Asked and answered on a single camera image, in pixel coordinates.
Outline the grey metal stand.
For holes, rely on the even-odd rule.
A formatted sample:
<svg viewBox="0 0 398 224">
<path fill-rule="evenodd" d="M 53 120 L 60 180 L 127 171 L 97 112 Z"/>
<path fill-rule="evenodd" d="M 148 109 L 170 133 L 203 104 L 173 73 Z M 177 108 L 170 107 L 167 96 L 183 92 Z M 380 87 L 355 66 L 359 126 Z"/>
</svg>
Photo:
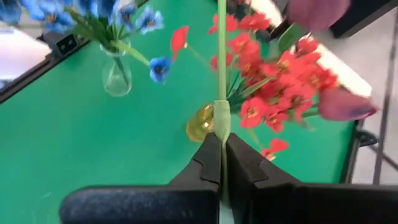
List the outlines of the grey metal stand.
<svg viewBox="0 0 398 224">
<path fill-rule="evenodd" d="M 387 78 L 385 82 L 385 92 L 383 101 L 383 111 L 379 130 L 379 142 L 376 148 L 376 160 L 374 165 L 373 185 L 380 185 L 382 161 L 384 159 L 384 146 L 387 135 L 389 109 L 391 106 L 391 96 L 394 87 L 394 70 L 395 70 L 395 59 L 397 50 L 397 38 L 398 38 L 398 6 L 396 6 L 395 18 L 393 23 L 392 33 L 392 45 L 389 52 L 389 59 L 387 64 Z"/>
</svg>

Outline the red artificial flower bunch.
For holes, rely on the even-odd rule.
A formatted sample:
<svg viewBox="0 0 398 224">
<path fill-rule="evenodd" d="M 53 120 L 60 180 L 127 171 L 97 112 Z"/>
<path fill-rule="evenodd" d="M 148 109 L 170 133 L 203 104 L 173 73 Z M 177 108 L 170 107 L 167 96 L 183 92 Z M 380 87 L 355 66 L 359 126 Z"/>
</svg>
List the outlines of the red artificial flower bunch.
<svg viewBox="0 0 398 224">
<path fill-rule="evenodd" d="M 305 118 L 316 116 L 321 94 L 336 90 L 338 78 L 319 64 L 319 44 L 302 34 L 292 24 L 261 56 L 254 33 L 269 28 L 263 13 L 237 20 L 226 16 L 227 32 L 238 32 L 226 43 L 226 116 L 237 116 L 240 126 L 252 131 L 265 124 L 275 133 L 286 121 L 305 124 Z"/>
</svg>

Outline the clear glass vase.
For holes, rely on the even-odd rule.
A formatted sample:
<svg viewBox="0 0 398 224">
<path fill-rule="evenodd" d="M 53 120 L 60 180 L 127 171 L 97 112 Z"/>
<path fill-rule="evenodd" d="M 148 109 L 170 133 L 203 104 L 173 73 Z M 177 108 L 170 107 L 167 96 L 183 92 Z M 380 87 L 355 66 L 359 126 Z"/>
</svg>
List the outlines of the clear glass vase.
<svg viewBox="0 0 398 224">
<path fill-rule="evenodd" d="M 110 51 L 102 45 L 99 47 L 106 55 L 102 68 L 104 90 L 115 97 L 127 95 L 132 88 L 132 75 L 129 63 L 126 61 L 126 52 Z"/>
</svg>

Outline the green table mat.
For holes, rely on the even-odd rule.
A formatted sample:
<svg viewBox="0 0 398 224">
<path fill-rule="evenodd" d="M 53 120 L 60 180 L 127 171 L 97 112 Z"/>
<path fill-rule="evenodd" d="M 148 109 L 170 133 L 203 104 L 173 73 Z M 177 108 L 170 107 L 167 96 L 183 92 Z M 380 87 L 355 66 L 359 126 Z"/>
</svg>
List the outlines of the green table mat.
<svg viewBox="0 0 398 224">
<path fill-rule="evenodd" d="M 150 0 L 164 28 L 134 35 L 131 44 L 147 58 L 171 55 L 170 38 L 190 27 L 188 43 L 206 58 L 217 51 L 208 35 L 214 0 Z M 217 76 L 192 53 L 181 51 L 165 85 L 146 66 L 123 57 L 132 90 L 123 97 L 104 91 L 107 56 L 97 43 L 54 66 L 0 104 L 0 224 L 58 224 L 58 209 L 70 192 L 92 185 L 160 185 L 189 162 L 200 143 L 189 140 L 187 121 L 217 97 Z M 311 117 L 310 129 L 287 122 L 273 133 L 262 124 L 251 135 L 232 117 L 232 130 L 257 151 L 279 138 L 289 148 L 273 161 L 304 182 L 338 183 L 354 122 Z"/>
</svg>

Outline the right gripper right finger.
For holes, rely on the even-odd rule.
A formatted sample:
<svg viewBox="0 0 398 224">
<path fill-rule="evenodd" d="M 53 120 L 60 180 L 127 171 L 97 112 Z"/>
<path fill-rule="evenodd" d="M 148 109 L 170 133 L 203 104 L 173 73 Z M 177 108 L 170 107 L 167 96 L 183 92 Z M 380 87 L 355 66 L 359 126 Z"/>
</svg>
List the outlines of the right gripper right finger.
<svg viewBox="0 0 398 224">
<path fill-rule="evenodd" d="M 226 148 L 235 224 L 398 224 L 398 187 L 305 183 L 236 134 Z"/>
</svg>

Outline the yellow glass vase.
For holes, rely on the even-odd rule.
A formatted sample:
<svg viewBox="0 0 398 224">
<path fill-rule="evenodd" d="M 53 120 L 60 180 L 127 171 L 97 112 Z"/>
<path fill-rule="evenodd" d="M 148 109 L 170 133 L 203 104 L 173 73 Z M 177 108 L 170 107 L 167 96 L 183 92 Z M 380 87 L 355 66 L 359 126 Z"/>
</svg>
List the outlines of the yellow glass vase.
<svg viewBox="0 0 398 224">
<path fill-rule="evenodd" d="M 203 142 L 206 135 L 214 131 L 214 106 L 201 107 L 186 124 L 186 134 L 191 141 Z"/>
</svg>

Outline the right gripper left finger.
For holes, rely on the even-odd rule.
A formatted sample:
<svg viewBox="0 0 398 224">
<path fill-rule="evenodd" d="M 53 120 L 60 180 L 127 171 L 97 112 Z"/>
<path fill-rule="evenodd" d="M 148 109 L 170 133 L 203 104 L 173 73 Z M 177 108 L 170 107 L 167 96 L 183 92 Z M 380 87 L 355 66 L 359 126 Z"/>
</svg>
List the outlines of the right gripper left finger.
<svg viewBox="0 0 398 224">
<path fill-rule="evenodd" d="M 219 224 L 221 142 L 207 134 L 166 185 L 85 187 L 60 205 L 61 224 Z"/>
</svg>

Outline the black frame clamp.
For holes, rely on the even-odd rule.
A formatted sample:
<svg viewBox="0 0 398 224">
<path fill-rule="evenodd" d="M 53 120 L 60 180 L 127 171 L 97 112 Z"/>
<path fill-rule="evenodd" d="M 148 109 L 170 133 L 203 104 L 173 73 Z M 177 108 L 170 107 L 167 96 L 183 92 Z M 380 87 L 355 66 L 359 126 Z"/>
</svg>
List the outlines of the black frame clamp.
<svg viewBox="0 0 398 224">
<path fill-rule="evenodd" d="M 379 142 L 375 134 L 363 129 L 356 132 L 356 139 L 359 142 L 359 147 L 372 146 Z"/>
</svg>

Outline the blue artificial flower bunch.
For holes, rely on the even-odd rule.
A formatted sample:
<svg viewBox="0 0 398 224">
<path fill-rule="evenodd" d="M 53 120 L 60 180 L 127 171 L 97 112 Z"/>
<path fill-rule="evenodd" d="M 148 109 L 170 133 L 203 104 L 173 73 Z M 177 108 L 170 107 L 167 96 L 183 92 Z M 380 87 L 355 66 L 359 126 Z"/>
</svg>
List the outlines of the blue artificial flower bunch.
<svg viewBox="0 0 398 224">
<path fill-rule="evenodd" d="M 117 57 L 129 53 L 136 60 L 149 67 L 149 76 L 156 83 L 165 83 L 172 60 L 168 57 L 148 59 L 138 50 L 128 46 L 127 40 L 135 33 L 145 35 L 164 28 L 160 11 L 146 6 L 134 21 L 138 4 L 129 0 L 76 0 L 75 6 L 67 6 L 64 12 L 75 22 L 74 30 L 83 37 L 94 40 L 113 57 L 120 70 L 121 60 Z"/>
<path fill-rule="evenodd" d="M 118 0 L 0 0 L 0 28 L 44 28 L 58 33 L 72 29 L 78 16 L 109 18 Z"/>
</svg>

